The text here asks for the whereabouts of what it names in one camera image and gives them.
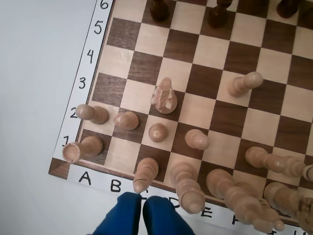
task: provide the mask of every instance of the pawn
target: pawn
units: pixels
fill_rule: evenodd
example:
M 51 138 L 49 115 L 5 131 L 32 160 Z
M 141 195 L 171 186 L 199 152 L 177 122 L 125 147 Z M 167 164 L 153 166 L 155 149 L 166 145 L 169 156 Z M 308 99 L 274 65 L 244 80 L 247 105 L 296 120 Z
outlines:
M 209 137 L 197 129 L 188 131 L 185 135 L 185 141 L 189 147 L 199 150 L 205 150 L 210 145 Z
M 134 130 L 139 125 L 139 118 L 133 112 L 119 113 L 114 118 L 114 124 L 125 130 Z
M 133 187 L 136 193 L 145 191 L 158 174 L 158 164 L 153 158 L 142 159 L 135 173 Z
M 228 93 L 234 97 L 240 97 L 257 88 L 263 83 L 263 77 L 258 72 L 250 72 L 244 77 L 235 77 L 228 84 Z
M 89 120 L 94 124 L 103 124 L 109 117 L 109 113 L 105 108 L 100 106 L 91 107 L 87 104 L 78 105 L 76 115 L 81 120 Z
M 77 162 L 82 158 L 93 158 L 102 152 L 103 143 L 97 136 L 89 136 L 81 143 L 68 143 L 63 147 L 63 158 L 71 163 Z
M 179 162 L 171 170 L 171 182 L 176 188 L 179 205 L 189 214 L 197 214 L 204 209 L 205 195 L 197 183 L 196 170 L 186 162 Z
M 168 137 L 167 128 L 161 124 L 153 124 L 149 129 L 149 137 L 153 142 L 161 142 Z

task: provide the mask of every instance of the light wooden chess piece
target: light wooden chess piece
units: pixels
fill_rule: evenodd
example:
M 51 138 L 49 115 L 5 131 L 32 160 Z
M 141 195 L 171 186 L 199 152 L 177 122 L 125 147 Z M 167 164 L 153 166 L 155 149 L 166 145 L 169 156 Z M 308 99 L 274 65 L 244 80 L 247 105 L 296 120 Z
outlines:
M 273 208 L 296 218 L 299 226 L 313 235 L 312 198 L 305 198 L 297 190 L 279 182 L 268 184 L 264 190 L 264 197 Z
M 134 130 L 139 125 L 139 118 L 133 112 L 119 113 L 114 118 L 114 124 L 125 130 Z
M 240 97 L 253 88 L 261 86 L 263 77 L 258 72 L 250 72 L 244 77 L 235 77 L 228 84 L 228 93 L 234 97 Z
M 205 195 L 197 183 L 198 174 L 193 166 L 179 162 L 173 166 L 170 177 L 176 188 L 179 205 L 189 214 L 201 212 L 205 205 Z
M 89 120 L 94 124 L 103 124 L 108 120 L 109 113 L 100 106 L 91 107 L 87 104 L 78 105 L 76 115 L 81 120 Z
M 133 180 L 133 187 L 136 193 L 145 191 L 152 180 L 158 174 L 158 164 L 153 158 L 142 159 L 138 166 Z
M 153 142 L 161 142 L 168 137 L 168 130 L 161 123 L 153 124 L 149 129 L 149 137 Z
M 289 177 L 303 176 L 306 180 L 313 181 L 313 165 L 305 165 L 299 157 L 281 157 L 269 154 L 260 147 L 251 147 L 246 151 L 246 161 L 256 167 L 265 167 L 276 173 L 284 173 Z
M 185 135 L 185 141 L 191 148 L 205 150 L 210 145 L 210 139 L 201 130 L 192 129 Z
M 258 198 L 251 196 L 246 190 L 235 185 L 232 176 L 222 170 L 212 170 L 206 177 L 206 186 L 211 194 L 224 199 L 225 205 L 234 211 L 236 218 L 243 224 L 252 224 L 261 232 L 270 233 L 274 224 L 263 219 L 262 205 Z
M 82 158 L 92 158 L 97 156 L 103 150 L 103 143 L 97 136 L 89 136 L 83 139 L 81 143 L 68 143 L 63 147 L 63 158 L 71 163 L 77 162 Z
M 169 114 L 176 109 L 177 97 L 172 89 L 171 79 L 166 77 L 156 87 L 151 98 L 151 104 L 162 114 Z

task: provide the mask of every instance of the dark wooden chess piece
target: dark wooden chess piece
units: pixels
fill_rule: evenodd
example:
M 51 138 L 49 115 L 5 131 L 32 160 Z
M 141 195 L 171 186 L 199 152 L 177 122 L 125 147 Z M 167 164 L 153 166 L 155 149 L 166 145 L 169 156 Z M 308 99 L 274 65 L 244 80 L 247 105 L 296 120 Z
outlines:
M 290 18 L 297 11 L 301 0 L 282 0 L 277 5 L 277 13 L 283 18 Z
M 211 9 L 208 23 L 212 27 L 220 27 L 227 20 L 227 8 L 233 0 L 217 0 L 217 6 Z
M 155 21 L 164 21 L 170 15 L 168 6 L 164 0 L 152 0 L 150 13 Z

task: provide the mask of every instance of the white pawn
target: white pawn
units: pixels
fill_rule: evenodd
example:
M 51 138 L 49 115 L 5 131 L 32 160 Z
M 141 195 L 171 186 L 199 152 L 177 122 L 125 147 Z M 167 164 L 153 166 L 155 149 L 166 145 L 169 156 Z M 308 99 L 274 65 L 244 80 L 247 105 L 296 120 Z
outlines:
M 228 84 L 228 93 L 234 97 L 240 97 L 253 88 L 261 86 L 263 77 L 258 72 L 250 72 L 243 77 L 235 77 Z

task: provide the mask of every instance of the chessboard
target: chessboard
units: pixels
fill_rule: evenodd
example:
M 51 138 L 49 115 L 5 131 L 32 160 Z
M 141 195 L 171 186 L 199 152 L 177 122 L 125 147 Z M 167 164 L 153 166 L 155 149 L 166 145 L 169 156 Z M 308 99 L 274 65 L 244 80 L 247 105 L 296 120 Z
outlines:
M 77 120 L 69 112 L 80 123 L 72 141 L 98 136 L 104 150 L 75 165 L 132 179 L 139 161 L 150 157 L 159 165 L 152 185 L 175 192 L 171 167 L 185 161 L 199 173 L 207 202 L 221 206 L 223 200 L 213 197 L 205 185 L 206 176 L 216 168 L 257 186 L 260 196 L 267 184 L 278 181 L 313 197 L 313 183 L 303 177 L 254 168 L 245 160 L 247 149 L 259 146 L 268 153 L 297 156 L 313 164 L 313 30 L 303 24 L 299 13 L 281 18 L 276 12 L 279 0 L 270 0 L 257 14 L 250 11 L 253 1 L 234 0 L 220 28 L 207 22 L 215 0 L 167 3 L 170 17 L 155 22 L 149 11 L 151 0 L 113 2 L 86 101 L 108 110 L 109 120 L 96 125 Z M 312 6 L 312 1 L 304 0 L 299 12 Z M 263 84 L 240 98 L 230 96 L 230 79 L 251 71 L 264 77 Z M 150 104 L 165 77 L 172 79 L 178 98 L 170 114 Z M 139 117 L 139 126 L 132 131 L 114 125 L 114 117 L 125 111 Z M 155 123 L 169 131 L 163 142 L 149 138 L 149 128 Z M 184 137 L 191 129 L 209 136 L 206 150 L 186 144 Z M 69 168 L 69 163 L 54 157 L 49 173 L 66 179 Z M 287 224 L 297 224 L 281 216 Z

